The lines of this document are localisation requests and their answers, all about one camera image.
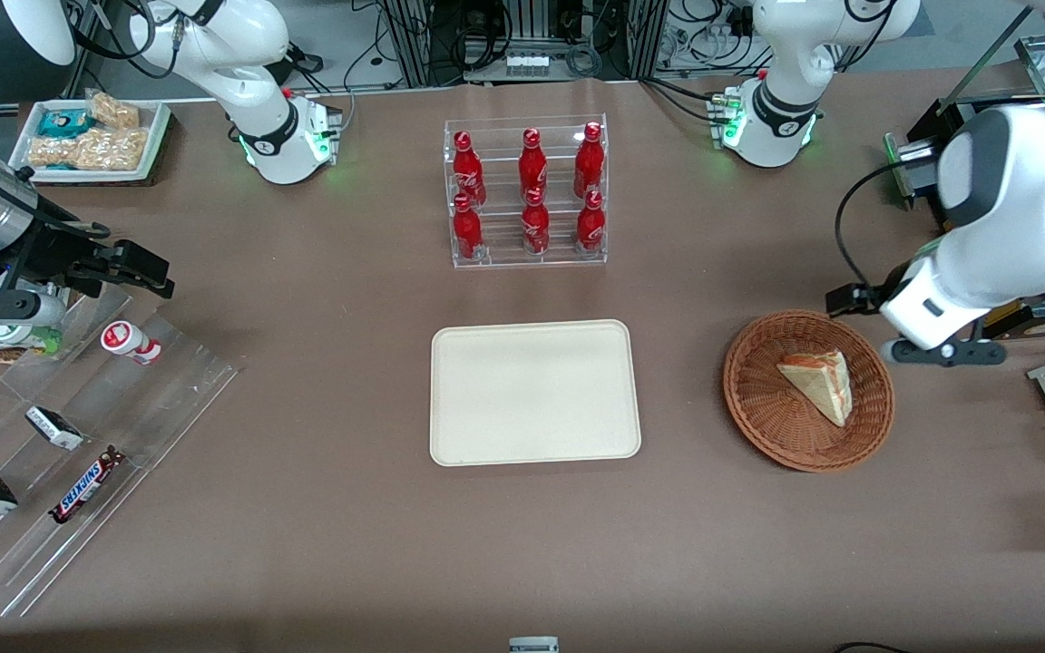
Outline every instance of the clear acrylic shelf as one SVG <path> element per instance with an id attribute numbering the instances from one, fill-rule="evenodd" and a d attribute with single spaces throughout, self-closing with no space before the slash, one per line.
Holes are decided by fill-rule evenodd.
<path id="1" fill-rule="evenodd" d="M 29 360 L 20 372 L 11 369 L 3 375 L 4 383 L 22 398 L 0 397 L 7 400 L 0 417 L 0 476 L 18 499 L 17 509 L 0 515 L 0 615 L 24 615 L 40 600 L 236 375 L 161 316 L 144 321 L 124 313 L 129 301 L 120 290 L 86 305 L 79 302 L 75 318 L 69 313 L 66 323 L 65 334 L 74 333 L 75 340 L 65 337 L 64 343 L 73 347 L 64 348 L 62 358 Z M 142 367 L 90 347 L 120 316 L 141 324 L 141 330 L 162 344 L 155 364 Z M 70 398 L 61 400 L 67 395 Z M 87 440 L 75 450 L 47 442 L 24 417 L 33 400 L 59 412 Z M 127 459 L 66 524 L 55 523 L 47 510 L 108 445 Z"/>
<path id="2" fill-rule="evenodd" d="M 584 258 L 575 249 L 575 231 L 583 200 L 575 196 L 575 155 L 583 141 L 583 127 L 589 120 L 602 124 L 602 147 L 607 153 L 607 116 L 572 115 L 522 117 L 522 119 L 446 120 L 443 133 L 443 174 L 446 182 L 447 224 L 450 235 L 450 257 L 454 267 L 496 267 L 496 265 L 538 264 L 604 264 L 607 261 L 607 235 L 602 251 Z M 551 212 L 551 248 L 535 256 L 522 248 L 522 197 L 519 193 L 518 160 L 522 154 L 522 130 L 535 127 L 542 137 L 547 154 L 547 210 Z M 482 238 L 486 256 L 479 260 L 464 259 L 454 237 L 454 195 L 458 182 L 454 179 L 454 134 L 468 132 L 473 151 L 482 160 L 486 183 L 486 203 L 478 208 L 482 218 Z M 608 211 L 607 167 L 602 167 L 601 192 L 604 211 Z"/>

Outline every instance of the chocolate bar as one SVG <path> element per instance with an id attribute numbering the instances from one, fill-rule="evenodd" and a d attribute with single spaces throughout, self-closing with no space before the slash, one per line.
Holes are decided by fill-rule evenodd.
<path id="1" fill-rule="evenodd" d="M 71 491 L 63 497 L 63 500 L 59 502 L 57 506 L 50 510 L 49 515 L 54 517 L 55 523 L 67 523 L 67 520 L 73 517 L 74 513 L 78 512 L 79 508 L 83 508 L 83 505 L 87 504 L 87 500 L 99 490 L 103 481 L 112 475 L 112 470 L 123 463 L 124 458 L 127 456 L 121 454 L 115 447 L 108 445 L 107 450 L 99 454 L 99 458 L 91 464 L 91 467 L 87 468 L 78 481 L 75 481 Z"/>

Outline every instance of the brown wicker basket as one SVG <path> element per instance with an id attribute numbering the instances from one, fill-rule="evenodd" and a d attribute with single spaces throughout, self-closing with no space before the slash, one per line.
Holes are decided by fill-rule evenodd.
<path id="1" fill-rule="evenodd" d="M 849 365 L 854 412 L 844 427 L 776 369 L 785 355 L 830 350 L 845 354 Z M 773 312 L 744 327 L 725 357 L 723 389 L 744 436 L 795 470 L 846 470 L 874 456 L 892 425 L 892 383 L 882 356 L 857 331 L 818 312 Z"/>

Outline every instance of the table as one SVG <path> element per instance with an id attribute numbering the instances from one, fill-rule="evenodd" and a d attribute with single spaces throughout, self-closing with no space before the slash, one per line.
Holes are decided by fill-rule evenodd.
<path id="1" fill-rule="evenodd" d="M 1045 409 L 1024 375 L 1045 340 L 1002 368 L 892 369 L 888 442 L 839 475 L 752 449 L 714 380 L 756 316 L 850 281 L 839 199 L 960 72 L 842 75 L 771 170 L 635 84 L 365 96 L 341 164 L 293 187 L 245 165 L 215 104 L 178 104 L 159 185 L 45 193 L 170 260 L 162 313 L 243 372 L 31 615 L 0 620 L 0 650 L 1045 650 Z M 443 121 L 600 112 L 608 263 L 454 272 Z M 875 277 L 931 237 L 891 186 L 846 215 Z M 431 462 L 436 330 L 584 319 L 631 331 L 638 454 Z"/>

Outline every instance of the red bottle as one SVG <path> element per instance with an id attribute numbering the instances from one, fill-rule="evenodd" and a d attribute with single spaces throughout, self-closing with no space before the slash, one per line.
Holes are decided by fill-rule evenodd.
<path id="1" fill-rule="evenodd" d="M 482 178 L 482 160 L 470 143 L 470 134 L 459 132 L 454 135 L 454 146 L 457 148 L 454 155 L 457 191 L 469 195 L 481 207 L 486 203 L 486 182 Z"/>
<path id="2" fill-rule="evenodd" d="M 583 143 L 580 151 L 575 155 L 575 196 L 582 197 L 586 191 L 599 189 L 602 181 L 602 143 L 599 143 L 599 136 L 602 135 L 602 125 L 598 122 L 588 122 L 583 127 Z"/>
<path id="3" fill-rule="evenodd" d="M 522 133 L 522 156 L 519 157 L 519 182 L 522 195 L 538 186 L 547 191 L 547 155 L 539 146 L 539 130 L 528 127 Z"/>
<path id="4" fill-rule="evenodd" d="M 526 192 L 526 208 L 522 209 L 522 248 L 527 253 L 540 255 L 551 244 L 551 214 L 542 206 L 547 193 L 538 186 Z"/>
<path id="5" fill-rule="evenodd" d="M 588 190 L 584 197 L 580 221 L 575 229 L 575 249 L 585 258 L 594 258 L 602 249 L 602 236 L 607 218 L 602 214 L 602 193 Z"/>
<path id="6" fill-rule="evenodd" d="M 462 258 L 479 260 L 486 255 L 486 244 L 482 241 L 482 223 L 472 204 L 464 193 L 454 196 L 454 237 Z"/>

